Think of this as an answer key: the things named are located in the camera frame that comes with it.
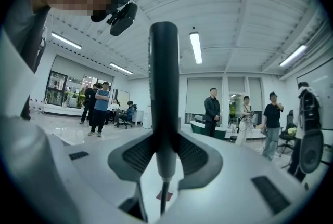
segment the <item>seated person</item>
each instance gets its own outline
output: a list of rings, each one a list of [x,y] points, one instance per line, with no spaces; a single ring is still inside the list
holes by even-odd
[[[119,124],[120,124],[119,119],[122,119],[122,120],[128,121],[128,122],[130,122],[132,120],[133,114],[135,111],[135,108],[133,107],[133,101],[127,102],[127,105],[129,105],[129,108],[126,111],[126,114],[120,113],[115,116],[115,118],[114,118],[114,121],[116,122],[115,126],[119,126]]]
[[[111,117],[115,117],[116,116],[116,112],[117,109],[119,108],[119,103],[118,100],[115,98],[112,102],[112,104],[108,107],[107,109],[107,113],[106,113],[106,119],[105,119],[105,125],[107,125],[109,123],[109,119]]]

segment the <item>white pants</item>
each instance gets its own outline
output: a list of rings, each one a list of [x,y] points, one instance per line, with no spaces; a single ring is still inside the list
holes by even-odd
[[[236,144],[242,146],[248,135],[250,134],[250,122],[240,122],[239,123],[239,133],[237,135]]]

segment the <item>floor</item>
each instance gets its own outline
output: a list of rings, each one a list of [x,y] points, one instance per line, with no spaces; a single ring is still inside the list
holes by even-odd
[[[148,132],[148,130],[142,128],[141,125],[133,125],[132,128],[129,127],[128,129],[125,129],[124,127],[115,128],[112,123],[109,123],[108,125],[105,125],[103,127],[102,137],[98,138],[96,135],[87,135],[90,131],[90,126],[87,122],[79,124],[80,118],[61,117],[34,113],[31,115],[31,122],[38,124],[38,126],[44,129],[47,134],[54,134],[56,136],[59,136],[63,140],[65,145],[90,143],[101,140],[111,140],[121,136],[129,136],[133,137],[134,139]],[[190,131],[190,128],[182,128],[182,131]],[[258,154],[261,154],[264,147],[264,140],[247,140],[245,143],[245,147],[252,149]],[[325,151],[325,154],[331,155],[332,153]],[[281,167],[288,165],[290,157],[291,150],[287,150],[286,153],[282,154],[280,157],[278,149],[278,151],[275,153],[275,157],[272,163],[277,168],[281,169]],[[327,171],[327,168],[327,165],[321,163],[316,171],[306,176],[302,184],[307,184],[309,188],[315,188],[320,183],[321,179]],[[178,182],[182,178],[183,171],[181,162],[179,159],[177,159],[176,174],[173,177],[169,187],[169,192],[172,193],[172,197],[170,201],[167,202],[167,209],[177,198],[177,186]],[[151,184],[152,180],[156,183],[154,186],[152,186]],[[160,218],[160,201],[156,198],[156,196],[159,194],[162,187],[162,182],[157,171],[155,157],[153,157],[147,169],[145,170],[141,179],[141,184],[144,196],[145,209],[149,217],[149,223],[154,223]]]

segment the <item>black rubber pad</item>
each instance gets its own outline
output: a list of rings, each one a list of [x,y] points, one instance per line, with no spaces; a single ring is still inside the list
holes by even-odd
[[[290,205],[290,202],[280,193],[273,183],[266,177],[251,179],[261,196],[264,198],[274,215]]]
[[[81,151],[81,152],[78,152],[78,153],[73,153],[73,154],[69,154],[69,158],[71,160],[78,160],[78,159],[81,159],[85,156],[88,156],[89,154],[87,152],[84,152],[84,151]]]

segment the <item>man in blue t-shirt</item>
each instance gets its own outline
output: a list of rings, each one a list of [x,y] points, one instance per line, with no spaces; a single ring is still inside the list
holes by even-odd
[[[96,103],[93,111],[92,129],[88,135],[95,134],[96,126],[98,125],[97,136],[102,137],[102,128],[104,126],[105,116],[110,99],[109,83],[104,82],[102,89],[99,89],[95,95]]]

